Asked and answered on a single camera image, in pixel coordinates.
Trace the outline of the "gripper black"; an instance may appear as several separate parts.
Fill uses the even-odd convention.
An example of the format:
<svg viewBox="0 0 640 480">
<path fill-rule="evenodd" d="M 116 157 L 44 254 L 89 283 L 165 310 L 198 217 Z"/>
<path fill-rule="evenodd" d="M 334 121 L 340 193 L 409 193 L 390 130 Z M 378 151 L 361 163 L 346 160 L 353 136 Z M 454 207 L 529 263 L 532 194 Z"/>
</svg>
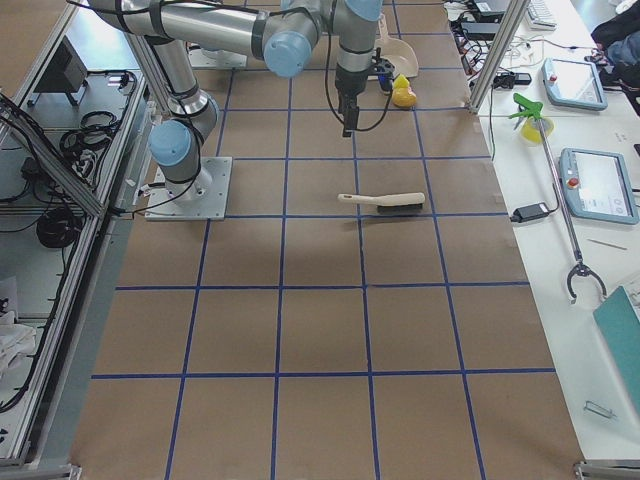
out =
<svg viewBox="0 0 640 480">
<path fill-rule="evenodd" d="M 350 138 L 358 128 L 360 108 L 357 97 L 366 89 L 370 77 L 379 78 L 383 91 L 392 87 L 395 66 L 381 56 L 381 49 L 355 51 L 338 49 L 335 87 L 338 93 L 338 112 L 342 115 L 344 138 Z"/>
</svg>

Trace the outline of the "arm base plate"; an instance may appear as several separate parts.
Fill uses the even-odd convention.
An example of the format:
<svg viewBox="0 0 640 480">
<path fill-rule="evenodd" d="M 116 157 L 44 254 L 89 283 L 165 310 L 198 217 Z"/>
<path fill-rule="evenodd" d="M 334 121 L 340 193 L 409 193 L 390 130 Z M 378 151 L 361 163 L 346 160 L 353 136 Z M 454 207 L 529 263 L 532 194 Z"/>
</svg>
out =
<svg viewBox="0 0 640 480">
<path fill-rule="evenodd" d="M 247 57 L 225 50 L 206 50 L 200 45 L 188 47 L 190 63 L 194 69 L 233 70 L 244 69 Z"/>
<path fill-rule="evenodd" d="M 155 182 L 164 183 L 152 189 L 151 207 L 144 211 L 149 221 L 222 221 L 226 216 L 233 159 L 231 157 L 203 157 L 201 171 L 190 185 L 165 184 L 160 167 L 156 168 Z"/>
</svg>

